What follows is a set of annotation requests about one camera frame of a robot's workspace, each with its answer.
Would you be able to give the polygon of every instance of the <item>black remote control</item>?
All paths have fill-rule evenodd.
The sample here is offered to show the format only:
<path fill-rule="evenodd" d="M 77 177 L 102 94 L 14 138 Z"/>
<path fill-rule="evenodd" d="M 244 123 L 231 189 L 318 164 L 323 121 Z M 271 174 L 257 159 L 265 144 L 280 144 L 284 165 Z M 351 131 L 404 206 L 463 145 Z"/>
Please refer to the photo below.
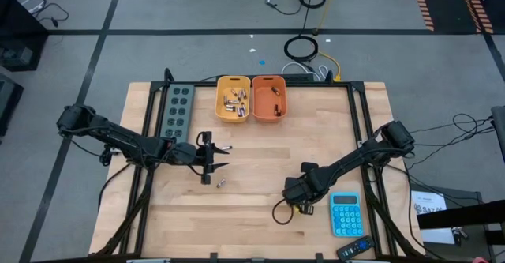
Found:
<path fill-rule="evenodd" d="M 366 235 L 355 242 L 352 242 L 337 250 L 337 256 L 342 261 L 347 261 L 354 258 L 358 254 L 362 254 L 366 250 L 374 247 L 375 243 L 370 235 Z"/>

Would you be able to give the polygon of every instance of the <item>floor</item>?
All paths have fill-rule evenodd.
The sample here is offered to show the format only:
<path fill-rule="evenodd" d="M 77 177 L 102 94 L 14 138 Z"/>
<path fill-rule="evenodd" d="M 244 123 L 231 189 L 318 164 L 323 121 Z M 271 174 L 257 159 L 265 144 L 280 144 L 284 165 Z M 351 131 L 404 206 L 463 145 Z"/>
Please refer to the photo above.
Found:
<path fill-rule="evenodd" d="M 59 168 L 59 181 L 32 260 L 79 257 L 88 252 L 107 169 L 74 146 L 62 145 L 55 125 L 62 108 L 74 103 L 79 93 L 87 105 L 119 122 L 128 84 L 159 80 L 165 67 L 179 81 L 216 74 L 279 73 L 290 61 L 283 54 L 283 45 L 292 35 L 276 34 L 275 29 L 299 29 L 305 17 L 305 9 L 283 16 L 264 0 L 49 1 L 70 13 L 59 29 L 90 31 L 50 36 L 37 71 L 2 70 L 25 89 L 0 146 L 2 262 L 19 261 L 47 182 L 57 178 Z M 297 0 L 271 1 L 286 12 L 297 8 Z M 317 26 L 322 11 L 309 12 L 307 28 Z M 54 10 L 47 15 L 61 14 Z M 54 28 L 47 22 L 46 27 Z M 323 28 L 357 29 L 321 35 L 317 40 L 322 50 L 340 61 L 344 81 L 385 82 L 395 118 L 411 130 L 451 122 L 460 112 L 487 118 L 490 107 L 503 105 L 503 76 L 483 36 L 421 34 L 425 25 L 416 0 L 333 0 Z M 157 36 L 126 31 L 106 36 L 108 29 L 195 31 Z M 250 36 L 219 29 L 263 29 L 271 34 Z M 380 31 L 384 29 L 413 31 Z M 505 37 L 493 36 L 492 40 L 498 50 L 505 51 Z M 309 51 L 300 44 L 292 47 Z M 319 57 L 312 63 L 333 66 Z M 436 144 L 457 134 L 456 129 L 448 128 L 415 137 L 418 142 Z M 101 151 L 96 141 L 83 138 L 79 142 Z M 416 148 L 416 160 L 431 151 Z M 58 166 L 59 160 L 65 160 L 62 166 Z M 445 148 L 412 173 L 429 185 L 481 191 L 484 201 L 505 194 L 503 159 L 492 133 Z"/>

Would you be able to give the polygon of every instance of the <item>calculator display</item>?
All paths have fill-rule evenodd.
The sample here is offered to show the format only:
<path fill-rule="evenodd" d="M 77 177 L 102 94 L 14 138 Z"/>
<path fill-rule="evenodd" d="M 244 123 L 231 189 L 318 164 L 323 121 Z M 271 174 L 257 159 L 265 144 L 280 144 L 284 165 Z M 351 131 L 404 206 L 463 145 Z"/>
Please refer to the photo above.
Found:
<path fill-rule="evenodd" d="M 355 196 L 334 196 L 333 204 L 356 204 Z"/>

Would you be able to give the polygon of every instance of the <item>black metal frame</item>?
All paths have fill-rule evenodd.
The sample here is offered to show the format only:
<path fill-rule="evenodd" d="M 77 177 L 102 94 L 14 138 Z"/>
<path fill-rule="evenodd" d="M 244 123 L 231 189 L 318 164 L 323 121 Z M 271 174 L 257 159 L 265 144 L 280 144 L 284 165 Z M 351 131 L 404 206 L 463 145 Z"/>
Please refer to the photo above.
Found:
<path fill-rule="evenodd" d="M 170 71 L 165 71 L 165 81 L 152 81 L 151 82 L 151 87 L 149 88 L 149 97 L 148 97 L 148 104 L 146 107 L 146 112 L 144 116 L 144 124 L 142 128 L 142 135 L 147 136 L 149 127 L 152 121 L 152 110 L 154 107 L 155 103 L 155 96 L 156 93 L 161 89 L 161 99 L 160 99 L 160 105 L 158 109 L 158 115 L 156 119 L 156 125 L 155 125 L 155 135 L 159 135 L 160 130 L 161 130 L 161 122 L 163 120 L 163 109 L 165 108 L 165 102 L 166 102 L 166 95 L 168 93 L 168 88 L 170 85 L 194 85 L 196 87 L 216 87 L 217 86 L 217 81 L 174 81 L 174 78 L 170 74 Z M 353 123 L 353 130 L 354 130 L 354 137 L 356 139 L 357 147 L 361 145 L 361 142 L 363 141 L 361 138 L 361 129 L 360 129 L 360 123 L 359 123 L 359 118 L 357 114 L 357 108 L 356 108 L 356 100 L 354 98 L 354 92 L 358 92 L 359 97 L 360 97 L 360 102 L 361 102 L 361 109 L 363 111 L 363 118 L 365 120 L 365 129 L 367 132 L 367 136 L 371 137 L 373 135 L 373 130 L 372 130 L 372 120 L 370 119 L 370 113 L 368 109 L 368 102 L 366 99 L 366 92 L 365 92 L 365 84 L 363 81 L 347 81 L 347 82 L 338 82 L 334 83 L 332 80 L 327 80 L 325 82 L 289 82 L 287 81 L 286 83 L 287 87 L 314 87 L 314 88 L 326 88 L 326 87 L 336 87 L 336 88 L 345 88 L 347 90 L 347 96 L 349 99 L 349 106 L 350 106 L 350 114 L 351 114 L 351 119 Z M 387 207 L 387 196 L 385 193 L 385 189 L 383 186 L 383 181 L 382 181 L 382 176 L 381 174 L 374 169 L 375 177 L 376 177 L 376 185 L 377 185 L 377 193 L 381 202 L 381 205 L 384 207 L 384 210 L 389 214 L 389 210 Z M 132 187 L 130 189 L 130 195 L 129 195 L 129 203 L 128 203 L 128 208 L 127 208 L 127 213 L 130 212 L 135 205 L 135 202 L 137 201 L 137 194 L 139 190 L 139 185 L 140 185 L 140 179 L 142 175 L 142 167 L 135 167 L 135 171 L 133 174 L 133 181 L 132 181 Z M 362 176 L 362 181 L 363 184 L 370 183 L 370 178 L 368 176 L 368 168 L 365 166 L 361 167 L 361 176 Z M 153 177 L 149 178 L 150 183 L 146 183 L 145 185 L 148 185 L 152 188 L 152 182 L 154 181 L 154 175 Z M 140 219 L 139 219 L 139 227 L 137 230 L 137 238 L 135 241 L 135 248 L 133 253 L 128 253 L 128 245 L 129 245 L 129 236 L 130 236 L 130 229 L 125 233 L 123 236 L 120 246 L 119 246 L 119 254 L 115 255 L 92 255 L 90 257 L 81 257 L 81 258 L 72 258 L 72 259 L 65 259 L 63 260 L 64 262 L 124 262 L 126 258 L 128 259 L 139 259 L 142 253 L 142 246 L 144 243 L 144 234 L 145 234 L 145 229 L 146 229 L 146 223 L 147 223 L 147 218 L 148 218 L 148 207 L 149 207 L 149 202 L 150 202 L 150 197 L 146 200 L 145 206 L 141 209 L 140 211 Z M 377 228 L 377 223 L 376 223 L 376 212 L 373 209 L 373 207 L 369 204 L 368 200 L 366 201 L 367 204 L 367 210 L 368 210 L 368 219 L 370 222 L 370 233 L 371 236 L 376 243 L 376 247 L 374 248 L 374 252 L 376 255 L 376 258 L 383 257 L 382 253 L 382 247 L 380 246 L 380 238 L 379 238 L 379 232 Z M 387 235 L 387 242 L 389 245 L 389 250 L 390 254 L 393 256 L 397 256 L 396 252 L 396 245 L 394 239 L 391 237 L 391 233 L 386 230 L 386 235 Z M 244 262 L 247 260 L 252 260 L 252 259 L 219 259 L 221 262 Z M 338 262 L 337 260 L 328 260 L 328 259 L 323 259 L 322 254 L 315 254 L 315 259 L 300 259 L 300 260 L 285 260 L 285 259 L 260 259 L 261 261 L 268 261 L 268 262 L 282 262 L 285 263 L 286 261 L 289 262 L 298 262 L 298 263 L 313 263 L 314 260 L 316 260 L 317 263 L 330 263 L 330 262 Z M 46 262 L 63 262 L 63 261 L 46 261 Z M 211 254 L 209 258 L 171 258 L 171 262 L 205 262 L 205 263 L 216 263 L 217 262 L 217 254 Z"/>

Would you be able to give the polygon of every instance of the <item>yellow cable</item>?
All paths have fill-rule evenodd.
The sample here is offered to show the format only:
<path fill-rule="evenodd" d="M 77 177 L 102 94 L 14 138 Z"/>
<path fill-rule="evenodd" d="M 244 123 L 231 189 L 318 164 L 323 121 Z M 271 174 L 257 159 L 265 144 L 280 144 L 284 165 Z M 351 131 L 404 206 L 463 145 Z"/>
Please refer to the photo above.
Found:
<path fill-rule="evenodd" d="M 325 53 L 323 53 L 322 51 L 319 51 L 318 53 L 319 53 L 320 55 L 322 55 L 323 57 L 328 58 L 328 59 L 329 59 L 329 60 L 331 60 L 334 64 L 336 64 L 336 65 L 337 65 L 337 69 L 338 69 L 338 71 L 337 71 L 337 75 L 335 75 L 335 78 L 333 79 L 333 81 L 340 81 L 341 79 L 340 79 L 340 64 L 339 64 L 339 62 L 337 62 L 337 60 L 336 60 L 336 59 L 334 59 L 334 58 L 332 58 L 329 54 L 325 54 Z"/>
<path fill-rule="evenodd" d="M 317 26 L 318 29 L 320 29 L 323 26 L 324 19 L 326 18 L 326 13 L 328 12 L 328 9 L 330 8 L 331 0 L 328 0 L 326 2 L 326 6 L 324 7 L 324 12 L 323 12 L 323 18 L 321 18 L 321 22 L 319 23 L 319 26 Z"/>

